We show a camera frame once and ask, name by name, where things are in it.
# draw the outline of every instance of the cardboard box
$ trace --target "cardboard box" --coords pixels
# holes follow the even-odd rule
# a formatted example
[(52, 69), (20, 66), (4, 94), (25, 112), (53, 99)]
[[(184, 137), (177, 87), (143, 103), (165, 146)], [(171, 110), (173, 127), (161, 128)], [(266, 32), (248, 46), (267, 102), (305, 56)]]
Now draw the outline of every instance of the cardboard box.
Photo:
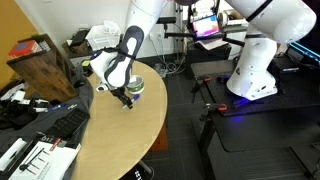
[(11, 58), (18, 58), (40, 51), (42, 51), (42, 49), (39, 44), (35, 40), (30, 40), (14, 45), (8, 55)]

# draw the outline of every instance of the cup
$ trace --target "cup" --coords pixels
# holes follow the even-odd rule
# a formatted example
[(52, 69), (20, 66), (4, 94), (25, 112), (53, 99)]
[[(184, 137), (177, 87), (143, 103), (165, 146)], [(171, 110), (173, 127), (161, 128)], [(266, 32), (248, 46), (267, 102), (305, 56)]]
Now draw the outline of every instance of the cup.
[(144, 81), (142, 76), (132, 75), (130, 83), (127, 85), (127, 90), (130, 94), (141, 94), (144, 90)]

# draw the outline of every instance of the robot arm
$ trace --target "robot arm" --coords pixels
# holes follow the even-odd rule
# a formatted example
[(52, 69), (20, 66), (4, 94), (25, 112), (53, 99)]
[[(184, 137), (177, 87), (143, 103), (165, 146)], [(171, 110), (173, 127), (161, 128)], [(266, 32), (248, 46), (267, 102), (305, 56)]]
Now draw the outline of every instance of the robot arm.
[(162, 9), (169, 0), (131, 0), (126, 19), (126, 32), (117, 52), (95, 54), (90, 65), (101, 79), (98, 91), (110, 90), (124, 105), (132, 108), (132, 102), (125, 95), (129, 84), (132, 63), (143, 40), (156, 24)]
[[(93, 71), (108, 90), (124, 88), (129, 83), (131, 66), (141, 44), (168, 1), (130, 1), (126, 32), (118, 53), (102, 52), (90, 61)], [(175, 1), (180, 5), (191, 5), (198, 0)], [(249, 100), (275, 94), (274, 77), (266, 69), (276, 52), (276, 42), (290, 43), (304, 37), (316, 22), (315, 13), (301, 0), (226, 2), (249, 22), (242, 56), (227, 87)]]
[(226, 0), (249, 22), (243, 53), (228, 89), (248, 100), (277, 93), (274, 77), (267, 71), (277, 46), (307, 35), (316, 22), (315, 13), (302, 0)]

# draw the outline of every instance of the computer screen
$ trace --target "computer screen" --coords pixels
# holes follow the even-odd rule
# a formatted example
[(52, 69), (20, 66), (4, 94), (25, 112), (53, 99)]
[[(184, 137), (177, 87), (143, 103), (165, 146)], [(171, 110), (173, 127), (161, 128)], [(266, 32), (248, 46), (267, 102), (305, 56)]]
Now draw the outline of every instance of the computer screen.
[(211, 15), (192, 23), (196, 37), (205, 37), (220, 32), (217, 16)]

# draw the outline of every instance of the wooden table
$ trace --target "wooden table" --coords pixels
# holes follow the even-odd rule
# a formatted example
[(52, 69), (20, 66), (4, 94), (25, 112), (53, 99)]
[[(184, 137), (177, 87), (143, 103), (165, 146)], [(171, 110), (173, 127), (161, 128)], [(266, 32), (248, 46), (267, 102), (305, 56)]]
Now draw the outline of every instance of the wooden table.
[[(91, 118), (72, 179), (119, 179), (157, 138), (167, 112), (166, 87), (152, 68), (140, 62), (134, 62), (132, 74), (144, 78), (145, 89), (131, 110), (122, 109), (122, 103), (110, 92), (94, 92)], [(93, 74), (89, 81), (95, 88), (100, 80)]]

